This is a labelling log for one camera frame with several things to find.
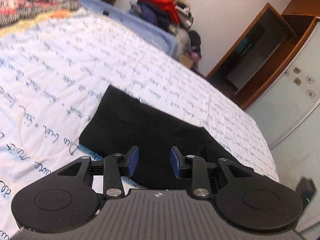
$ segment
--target red clothing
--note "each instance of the red clothing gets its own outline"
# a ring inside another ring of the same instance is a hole
[[[148,1],[158,8],[168,12],[170,20],[173,24],[181,23],[179,15],[176,10],[176,5],[172,0],[138,0],[138,1]]]

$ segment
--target folded black fabric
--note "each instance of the folded black fabric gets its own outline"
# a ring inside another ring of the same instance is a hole
[[[218,158],[238,161],[203,128],[140,103],[109,86],[91,122],[79,138],[80,144],[105,157],[125,154],[139,147],[139,162],[132,177],[149,189],[189,188],[189,179],[176,179],[170,164],[170,148],[182,155],[196,155],[207,162]]]
[[[169,26],[171,24],[171,20],[168,17],[163,17],[159,15],[157,20],[157,26],[161,29],[163,29],[166,32],[169,32]]]

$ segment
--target round pad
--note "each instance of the round pad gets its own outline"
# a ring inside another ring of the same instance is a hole
[[[49,189],[35,197],[36,206],[45,211],[57,211],[66,208],[71,201],[71,194],[61,189]]]
[[[248,191],[244,193],[242,200],[249,207],[260,210],[272,209],[278,205],[280,201],[275,193],[264,189]]]
[[[39,233],[60,233],[87,223],[99,208],[93,189],[76,177],[52,176],[32,183],[12,200],[19,226]]]
[[[286,230],[302,212],[294,191],[263,176],[232,179],[218,192],[215,204],[230,223],[256,232]]]

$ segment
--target white wall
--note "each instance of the white wall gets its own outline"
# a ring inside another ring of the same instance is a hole
[[[301,176],[312,178],[320,190],[320,106],[286,139],[271,150],[280,183],[295,189]],[[313,198],[297,230],[320,222],[320,194]]]
[[[117,0],[121,9],[130,0]],[[201,36],[202,60],[199,69],[207,75],[220,61],[256,15],[269,2],[282,13],[291,0],[189,0],[195,18],[192,28]]]
[[[302,236],[306,240],[316,240],[320,237],[320,223],[314,225],[311,228],[308,228],[307,230],[303,231]]]

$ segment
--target wooden wardrobe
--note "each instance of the wooden wardrobe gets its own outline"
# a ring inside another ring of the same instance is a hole
[[[266,10],[271,10],[278,17],[287,32],[287,36],[252,78],[250,78],[237,93],[230,94],[227,90],[224,90],[224,86],[215,85],[214,82],[210,81]],[[206,79],[245,110],[268,88],[297,54],[316,26],[316,17],[320,17],[320,0],[292,0],[282,15],[279,15],[271,5],[267,3],[227,54],[207,75]]]

